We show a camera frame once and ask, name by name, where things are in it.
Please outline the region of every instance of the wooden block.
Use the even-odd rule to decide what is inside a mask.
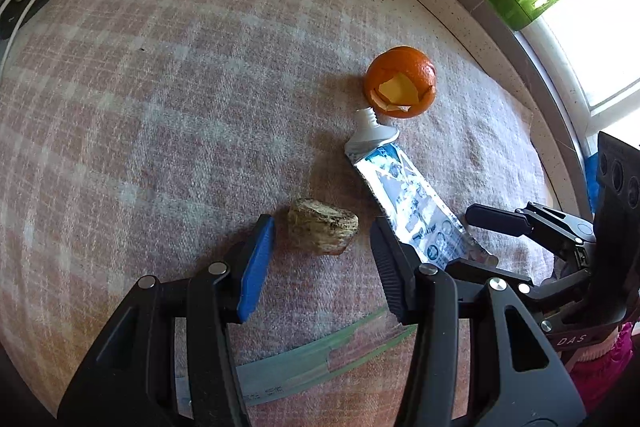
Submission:
[[[289,238],[316,255],[340,255],[358,232],[358,216],[318,200],[297,200],[289,209]]]

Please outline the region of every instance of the peeled orange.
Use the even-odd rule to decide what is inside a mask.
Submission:
[[[417,116],[436,97],[436,70],[424,53],[409,46],[392,48],[369,66],[364,96],[379,113],[394,118]]]

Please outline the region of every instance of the metal screw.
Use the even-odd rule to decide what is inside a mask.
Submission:
[[[140,286],[143,290],[148,290],[149,288],[153,288],[156,284],[156,278],[153,275],[145,275],[138,279],[138,286]]]
[[[504,279],[500,279],[499,277],[489,279],[489,286],[491,286],[491,288],[498,292],[507,289],[507,283],[504,281]]]
[[[422,275],[436,275],[436,273],[438,273],[438,267],[431,263],[422,263],[418,266],[418,271]]]
[[[227,269],[228,266],[226,263],[222,263],[222,261],[217,261],[216,263],[211,263],[209,265],[209,273],[211,275],[222,275]]]

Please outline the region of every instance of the toothpaste tube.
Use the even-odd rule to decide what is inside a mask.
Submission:
[[[372,121],[370,125],[393,129],[380,126],[375,117]],[[363,135],[363,130],[356,131],[354,137],[357,138],[358,133]],[[384,136],[392,134],[386,130]],[[372,140],[367,140],[369,144],[373,144]],[[445,269],[450,261],[464,257],[497,265],[497,257],[471,237],[398,145],[387,139],[362,153],[362,147],[358,148],[358,141],[352,138],[345,146],[345,153],[369,185],[398,241],[414,247],[423,263]]]

